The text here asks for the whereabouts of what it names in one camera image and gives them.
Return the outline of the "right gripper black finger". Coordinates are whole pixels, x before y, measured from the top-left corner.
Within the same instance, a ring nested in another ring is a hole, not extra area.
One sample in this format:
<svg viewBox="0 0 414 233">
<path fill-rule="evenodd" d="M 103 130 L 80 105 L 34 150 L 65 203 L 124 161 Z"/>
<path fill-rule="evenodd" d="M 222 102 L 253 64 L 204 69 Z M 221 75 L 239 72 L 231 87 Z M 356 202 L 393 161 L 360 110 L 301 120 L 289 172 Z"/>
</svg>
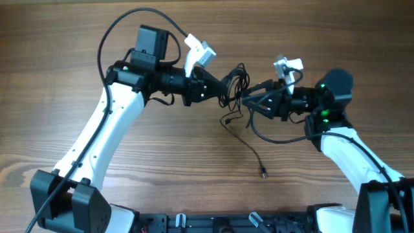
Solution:
<svg viewBox="0 0 414 233">
<path fill-rule="evenodd" d="M 246 96 L 242 100 L 244 106 L 269 119 L 275 117 L 280 103 L 280 93 L 259 93 L 252 96 Z"/>
<path fill-rule="evenodd" d="M 266 80 L 253 87 L 248 88 L 247 93 L 250 94 L 258 90 L 262 90 L 262 89 L 264 89 L 265 91 L 270 91 L 270 90 L 273 90 L 273 88 L 274 88 L 274 80 Z"/>
</svg>

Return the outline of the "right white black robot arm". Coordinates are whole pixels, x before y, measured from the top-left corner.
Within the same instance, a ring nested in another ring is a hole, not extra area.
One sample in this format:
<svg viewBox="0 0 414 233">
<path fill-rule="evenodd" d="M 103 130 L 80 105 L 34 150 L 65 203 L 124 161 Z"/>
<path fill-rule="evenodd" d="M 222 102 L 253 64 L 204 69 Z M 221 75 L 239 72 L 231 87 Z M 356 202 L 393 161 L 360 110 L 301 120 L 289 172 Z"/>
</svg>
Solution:
<svg viewBox="0 0 414 233">
<path fill-rule="evenodd" d="M 309 208 L 315 232 L 412 232 L 413 179 L 381 161 L 360 139 L 345 113 L 352 100 L 353 76 L 329 71 L 314 87 L 268 80 L 241 92 L 250 114 L 286 121 L 291 113 L 306 115 L 305 134 L 330 158 L 358 194 L 355 210 L 326 204 Z"/>
</svg>

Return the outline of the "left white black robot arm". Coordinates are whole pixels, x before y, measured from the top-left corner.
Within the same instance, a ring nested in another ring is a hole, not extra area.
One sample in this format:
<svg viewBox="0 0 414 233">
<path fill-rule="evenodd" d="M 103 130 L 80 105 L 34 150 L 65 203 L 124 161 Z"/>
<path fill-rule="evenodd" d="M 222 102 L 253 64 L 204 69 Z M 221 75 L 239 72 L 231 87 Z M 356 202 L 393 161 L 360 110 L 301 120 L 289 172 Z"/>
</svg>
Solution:
<svg viewBox="0 0 414 233">
<path fill-rule="evenodd" d="M 137 232 L 140 214 L 108 203 L 101 193 L 113 155 L 155 92 L 181 95 L 184 105 L 222 96 L 222 82 L 206 71 L 215 51 L 187 34 L 184 66 L 166 61 L 167 30 L 142 25 L 136 45 L 107 70 L 100 102 L 80 136 L 51 172 L 38 170 L 30 191 L 32 224 L 53 232 Z"/>
</svg>

